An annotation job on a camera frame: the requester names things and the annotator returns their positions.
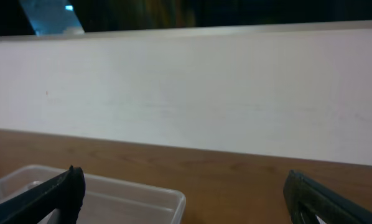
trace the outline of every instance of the white wall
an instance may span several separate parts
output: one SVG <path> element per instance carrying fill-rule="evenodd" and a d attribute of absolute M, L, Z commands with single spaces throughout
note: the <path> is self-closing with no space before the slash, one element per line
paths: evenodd
<path fill-rule="evenodd" d="M 372 165 L 372 29 L 2 41 L 0 128 Z"/>

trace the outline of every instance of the clear plastic bin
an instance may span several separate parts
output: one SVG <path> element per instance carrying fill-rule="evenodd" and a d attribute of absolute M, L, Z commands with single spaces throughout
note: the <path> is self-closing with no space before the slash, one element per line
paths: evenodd
<path fill-rule="evenodd" d="M 0 203 L 66 170 L 26 166 L 0 179 Z M 85 174 L 86 193 L 77 223 L 179 224 L 185 196 L 176 190 Z M 47 216 L 40 223 L 46 223 Z"/>

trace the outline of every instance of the wooden table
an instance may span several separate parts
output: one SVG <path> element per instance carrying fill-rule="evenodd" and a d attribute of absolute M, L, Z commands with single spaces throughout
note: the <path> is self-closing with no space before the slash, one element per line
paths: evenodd
<path fill-rule="evenodd" d="M 282 188 L 301 170 L 372 211 L 372 167 L 0 130 L 0 177 L 29 164 L 129 180 L 186 195 L 182 223 L 290 223 Z"/>

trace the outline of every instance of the transparent container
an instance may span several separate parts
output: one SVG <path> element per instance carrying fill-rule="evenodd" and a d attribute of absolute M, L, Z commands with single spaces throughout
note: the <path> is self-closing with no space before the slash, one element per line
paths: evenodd
<path fill-rule="evenodd" d="M 26 166 L 0 179 L 0 203 L 66 170 Z M 186 198 L 176 190 L 84 174 L 86 193 L 77 223 L 179 224 Z M 40 223 L 47 223 L 49 215 Z"/>

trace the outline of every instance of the wood grain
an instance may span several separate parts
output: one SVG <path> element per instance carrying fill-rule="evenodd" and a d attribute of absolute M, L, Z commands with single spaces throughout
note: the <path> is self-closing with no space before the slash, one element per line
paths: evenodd
<path fill-rule="evenodd" d="M 186 195 L 182 223 L 290 223 L 282 187 L 301 170 L 372 211 L 372 167 L 0 130 L 0 177 L 29 164 Z"/>

